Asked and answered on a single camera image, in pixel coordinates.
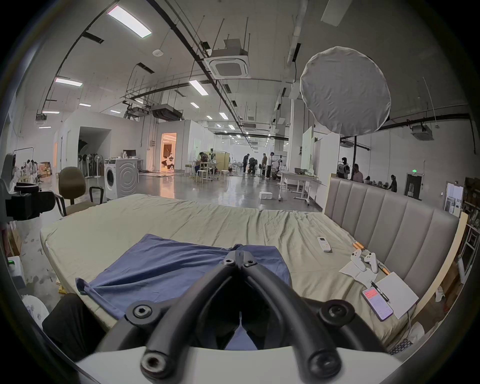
ceiling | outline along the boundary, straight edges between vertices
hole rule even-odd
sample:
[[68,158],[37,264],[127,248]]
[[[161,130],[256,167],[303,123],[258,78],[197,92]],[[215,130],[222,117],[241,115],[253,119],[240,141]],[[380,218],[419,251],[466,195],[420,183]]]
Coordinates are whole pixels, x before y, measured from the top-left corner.
[[[223,40],[239,38],[243,42],[245,25],[246,49],[249,52],[252,79],[228,80],[235,100],[235,113],[245,118],[255,116],[258,132],[268,130],[274,114],[278,94],[286,81],[293,82],[294,67],[286,70],[285,63],[294,30],[299,1],[292,0],[169,0],[192,34],[213,46],[222,19],[225,19],[215,48],[223,48]],[[163,0],[158,4],[177,21],[174,12]],[[110,0],[85,0],[77,2],[64,17],[52,26],[42,51],[35,58],[27,80],[26,103],[31,109],[41,108],[55,72],[66,52],[82,30],[110,3]],[[333,46],[357,49],[372,58],[383,71],[391,96],[391,117],[404,116],[431,107],[425,82],[436,108],[464,104],[464,94],[453,75],[448,60],[443,55],[432,34],[413,10],[402,1],[353,0],[338,27],[320,21],[327,0],[310,0],[303,21],[299,42],[301,48],[296,61],[297,79],[306,62],[315,53]],[[189,79],[206,79],[178,37],[146,0],[120,0],[119,5],[141,21],[152,34],[140,38],[130,29],[106,13],[88,30],[104,39],[98,44],[81,38],[65,61],[60,74],[84,85],[80,88],[54,84],[48,95],[56,100],[46,103],[46,108],[72,112],[79,102],[91,104],[91,111],[110,113],[111,109],[124,112],[122,104],[127,90],[144,92]],[[191,41],[185,28],[179,29]],[[155,57],[152,51],[161,47],[164,55]],[[154,73],[149,74],[136,63],[142,62]],[[183,110],[186,119],[209,126],[214,132],[222,131],[228,123],[219,112],[228,114],[225,105],[209,84],[209,93],[201,96],[193,87],[179,88],[150,96],[150,101],[168,102]],[[289,99],[277,117],[289,122]]]

whiteboard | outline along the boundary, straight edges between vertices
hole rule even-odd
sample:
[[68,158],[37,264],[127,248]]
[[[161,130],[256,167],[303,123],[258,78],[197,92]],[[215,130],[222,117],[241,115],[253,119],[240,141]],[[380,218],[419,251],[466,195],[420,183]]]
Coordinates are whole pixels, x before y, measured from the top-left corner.
[[328,194],[328,182],[330,175],[336,173],[338,164],[338,153],[340,151],[340,135],[329,133],[324,135],[314,144],[313,148],[313,166],[315,173],[320,180],[318,184],[315,202],[325,209]]

black pipe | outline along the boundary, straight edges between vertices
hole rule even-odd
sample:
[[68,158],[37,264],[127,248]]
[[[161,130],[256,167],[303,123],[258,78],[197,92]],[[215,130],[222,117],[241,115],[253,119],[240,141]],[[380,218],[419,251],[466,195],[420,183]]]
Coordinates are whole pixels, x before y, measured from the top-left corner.
[[222,99],[223,103],[225,104],[225,106],[227,107],[228,111],[230,112],[230,114],[232,115],[234,121],[236,122],[236,124],[238,125],[240,131],[243,133],[243,130],[241,128],[241,125],[240,125],[240,122],[236,119],[235,117],[235,114],[233,113],[232,109],[230,108],[230,106],[228,105],[227,101],[224,99],[224,97],[222,96],[222,93],[220,92],[220,90],[218,89],[214,79],[212,78],[212,76],[210,75],[210,72],[207,70],[207,68],[205,68],[205,65],[202,61],[202,59],[195,53],[195,51],[193,50],[192,47],[190,47],[190,44],[188,43],[187,39],[185,38],[185,36],[182,34],[182,32],[177,28],[177,25],[173,22],[172,19],[170,19],[170,16],[162,9],[162,7],[160,7],[158,5],[158,3],[155,1],[155,0],[146,0],[152,7],[155,11],[157,11],[157,13],[163,18],[163,20],[165,20],[165,22],[168,24],[168,26],[172,29],[173,32],[175,32],[175,34],[177,35],[177,37],[180,39],[180,41],[182,42],[182,44],[185,46],[185,48],[189,51],[189,53],[191,54],[191,56],[193,57],[193,59],[197,62],[198,66],[200,67],[200,69],[204,72],[205,76],[207,77],[207,79],[210,81],[210,84],[212,85],[212,87],[216,90],[216,92],[218,93],[218,95],[220,96],[220,99]]
[[[420,124],[420,123],[427,123],[427,122],[432,122],[432,121],[442,121],[442,120],[470,120],[470,114],[468,114],[468,113],[449,113],[449,114],[446,114],[446,115],[437,116],[436,118],[434,116],[432,116],[432,117],[425,117],[423,119],[401,121],[400,123],[382,125],[375,132],[385,131],[387,129],[393,129],[393,128],[399,128],[399,127],[407,127],[407,126],[412,125],[412,124]],[[349,139],[350,137],[353,137],[353,136],[344,136],[344,137],[342,137],[342,139]]]
[[85,29],[83,30],[83,32],[80,33],[80,36],[78,36],[77,39],[74,41],[73,45],[70,47],[70,49],[68,50],[67,54],[65,55],[65,57],[64,57],[63,60],[62,60],[62,62],[60,63],[60,66],[59,66],[59,68],[57,69],[57,73],[55,73],[55,77],[53,78],[53,80],[52,80],[52,82],[51,82],[51,84],[50,84],[50,87],[48,87],[47,96],[46,96],[46,98],[45,98],[45,101],[43,102],[42,111],[43,111],[43,109],[45,108],[45,103],[47,102],[48,94],[49,94],[49,92],[50,92],[51,89],[52,89],[53,83],[55,82],[55,79],[57,78],[57,76],[60,75],[60,71],[61,71],[62,65],[63,65],[63,63],[65,62],[65,60],[67,59],[68,55],[70,55],[70,52],[72,51],[72,49],[75,48],[75,46],[77,45],[78,41],[82,38],[82,36],[84,35],[84,33],[90,29],[90,27],[92,26],[92,24],[93,24],[95,21],[97,21],[97,19],[98,19],[101,15],[103,15],[103,14],[107,11],[107,9],[109,9],[112,5],[118,3],[119,1],[120,1],[120,0],[114,0],[114,1],[112,1],[106,8],[104,8],[103,11],[100,12],[100,13],[96,16],[96,18],[92,20],[92,22],[91,22],[89,25],[87,25],[87,28],[85,28]]

ceiling pipe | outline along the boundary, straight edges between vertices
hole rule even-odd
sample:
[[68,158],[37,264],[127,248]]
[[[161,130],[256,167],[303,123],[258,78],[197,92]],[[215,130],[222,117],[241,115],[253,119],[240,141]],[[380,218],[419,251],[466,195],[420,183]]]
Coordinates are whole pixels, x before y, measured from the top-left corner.
[[163,20],[165,20],[165,22],[168,24],[168,26],[172,29],[172,31],[177,35],[177,37],[179,38],[179,40],[182,42],[182,44],[185,46],[185,48],[188,50],[188,52],[191,54],[191,56],[193,57],[193,59],[197,62],[198,66],[200,67],[200,69],[204,72],[205,76],[207,77],[208,81],[210,82],[210,84],[212,85],[212,87],[216,90],[216,92],[218,93],[218,95],[220,96],[220,99],[223,101],[223,103],[225,104],[225,106],[227,107],[228,111],[230,112],[230,114],[232,115],[232,118],[233,120],[235,121],[235,123],[238,125],[240,131],[243,133],[243,129],[241,127],[241,124],[240,124],[240,121],[237,119],[235,113],[233,112],[233,110],[231,109],[229,103],[227,103],[227,101],[225,100],[225,98],[223,97],[222,93],[220,92],[220,90],[218,89],[214,79],[212,78],[210,72],[207,70],[207,68],[205,67],[204,65],[204,62],[203,60],[197,55],[197,53],[193,50],[193,48],[190,46],[190,44],[188,43],[187,39],[185,38],[185,36],[182,34],[182,32],[177,28],[176,24],[173,22],[173,20],[170,18],[170,16],[163,10],[162,7],[160,7],[160,5],[158,5],[158,3],[155,1],[155,0],[146,0],[151,6],[152,8],[162,17]]

chair armrest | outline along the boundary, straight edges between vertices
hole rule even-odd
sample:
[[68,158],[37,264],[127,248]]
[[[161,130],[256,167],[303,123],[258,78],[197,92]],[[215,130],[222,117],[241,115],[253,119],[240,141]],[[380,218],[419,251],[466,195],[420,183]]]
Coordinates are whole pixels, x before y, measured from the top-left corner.
[[65,217],[67,215],[67,210],[65,209],[65,200],[63,199],[63,197],[61,197],[60,195],[57,195],[56,193],[54,193],[54,195],[55,195],[55,200],[57,201],[57,206],[59,208],[60,214],[62,215],[62,217]]
[[94,185],[89,188],[88,191],[90,193],[90,201],[93,203],[92,189],[100,189],[100,204],[102,204],[103,203],[103,187],[98,187]]

